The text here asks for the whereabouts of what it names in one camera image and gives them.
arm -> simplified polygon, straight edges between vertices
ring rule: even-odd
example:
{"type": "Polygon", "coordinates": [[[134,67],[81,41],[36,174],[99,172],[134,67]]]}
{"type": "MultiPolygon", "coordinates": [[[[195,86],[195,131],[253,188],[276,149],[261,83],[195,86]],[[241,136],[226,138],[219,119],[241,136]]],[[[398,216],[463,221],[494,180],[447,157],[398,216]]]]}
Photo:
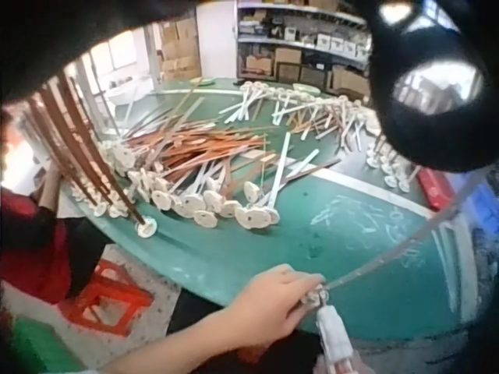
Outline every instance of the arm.
{"type": "Polygon", "coordinates": [[[38,203],[39,207],[47,208],[57,214],[61,179],[62,176],[57,167],[51,164],[45,175],[44,188],[38,203]]]}
{"type": "Polygon", "coordinates": [[[45,177],[38,185],[38,187],[30,194],[30,199],[32,199],[36,204],[40,202],[41,194],[44,191],[45,187],[45,177]]]}
{"type": "Polygon", "coordinates": [[[237,348],[287,337],[310,311],[300,299],[324,279],[280,265],[262,273],[226,309],[110,363],[102,374],[183,374],[237,348]]]}

orange stool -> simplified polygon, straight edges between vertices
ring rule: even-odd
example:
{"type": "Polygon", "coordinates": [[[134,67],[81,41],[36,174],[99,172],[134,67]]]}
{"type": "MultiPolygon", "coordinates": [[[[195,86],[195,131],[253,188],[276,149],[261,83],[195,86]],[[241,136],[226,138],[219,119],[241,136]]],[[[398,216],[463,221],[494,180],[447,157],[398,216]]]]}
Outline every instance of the orange stool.
{"type": "Polygon", "coordinates": [[[153,300],[154,298],[149,292],[137,287],[122,266],[101,259],[89,284],[81,294],[73,300],[60,302],[58,308],[62,315],[72,323],[127,337],[130,334],[129,325],[136,312],[140,308],[150,306],[153,300]],[[106,270],[109,270],[117,280],[103,275],[106,270]],[[116,324],[105,323],[95,310],[95,307],[101,305],[104,298],[120,305],[126,304],[126,310],[116,324]],[[87,310],[94,319],[85,316],[87,310]]]}

finger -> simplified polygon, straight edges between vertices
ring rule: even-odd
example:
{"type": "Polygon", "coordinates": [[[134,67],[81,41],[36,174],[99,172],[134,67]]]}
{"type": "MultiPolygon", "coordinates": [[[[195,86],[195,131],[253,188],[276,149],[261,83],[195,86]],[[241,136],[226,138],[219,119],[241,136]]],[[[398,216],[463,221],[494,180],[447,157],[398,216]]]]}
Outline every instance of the finger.
{"type": "Polygon", "coordinates": [[[299,323],[302,322],[302,319],[304,319],[311,310],[313,310],[313,307],[304,304],[301,304],[300,306],[293,309],[286,319],[285,332],[288,335],[292,333],[299,325],[299,323]]]}
{"type": "Polygon", "coordinates": [[[274,266],[267,270],[265,273],[273,273],[273,274],[284,274],[290,271],[294,271],[291,265],[287,263],[282,263],[281,265],[274,266]]]}
{"type": "Polygon", "coordinates": [[[319,284],[325,282],[322,274],[308,274],[306,277],[300,277],[290,285],[293,287],[293,294],[296,300],[300,300],[303,296],[314,290],[319,284]]]}
{"type": "Polygon", "coordinates": [[[363,363],[359,351],[353,352],[352,366],[357,372],[361,374],[376,374],[374,370],[363,363]]]}
{"type": "Polygon", "coordinates": [[[313,374],[327,374],[327,366],[324,355],[318,355],[315,367],[313,368],[313,374]]]}
{"type": "Polygon", "coordinates": [[[301,277],[306,277],[308,273],[304,273],[302,271],[289,271],[287,273],[282,274],[281,280],[282,283],[292,283],[297,281],[301,277]]]}

glue gun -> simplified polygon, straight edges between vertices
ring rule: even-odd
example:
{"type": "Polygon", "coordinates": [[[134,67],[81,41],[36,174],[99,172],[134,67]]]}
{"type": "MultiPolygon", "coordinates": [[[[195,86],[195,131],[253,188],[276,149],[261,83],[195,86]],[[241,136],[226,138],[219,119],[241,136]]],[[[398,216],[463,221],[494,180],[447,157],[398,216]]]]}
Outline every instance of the glue gun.
{"type": "Polygon", "coordinates": [[[328,374],[356,374],[352,366],[353,348],[342,318],[333,305],[323,304],[317,311],[317,327],[324,349],[328,374]]]}

red object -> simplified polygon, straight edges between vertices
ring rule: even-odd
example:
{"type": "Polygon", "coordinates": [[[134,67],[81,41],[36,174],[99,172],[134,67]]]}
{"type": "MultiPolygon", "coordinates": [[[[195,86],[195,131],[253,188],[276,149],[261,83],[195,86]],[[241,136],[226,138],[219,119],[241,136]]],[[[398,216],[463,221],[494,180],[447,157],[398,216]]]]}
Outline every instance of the red object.
{"type": "MultiPolygon", "coordinates": [[[[2,189],[2,230],[8,229],[9,219],[31,220],[37,205],[27,196],[2,189]]],[[[2,248],[0,278],[15,288],[51,304],[67,295],[71,283],[69,250],[65,225],[55,224],[52,242],[43,248],[2,248]]]]}
{"type": "Polygon", "coordinates": [[[418,173],[418,179],[430,209],[439,211],[454,198],[454,191],[442,172],[422,168],[418,173]]]}
{"type": "Polygon", "coordinates": [[[59,303],[58,307],[65,318],[72,323],[127,337],[130,334],[130,323],[137,311],[152,304],[154,298],[145,290],[138,288],[126,270],[115,263],[101,259],[90,283],[73,300],[59,303]],[[119,279],[113,280],[103,275],[106,270],[119,279]],[[102,299],[126,304],[126,311],[115,325],[102,321],[96,313],[95,306],[100,305],[102,299]],[[89,310],[94,319],[88,319],[84,313],[89,310]]]}

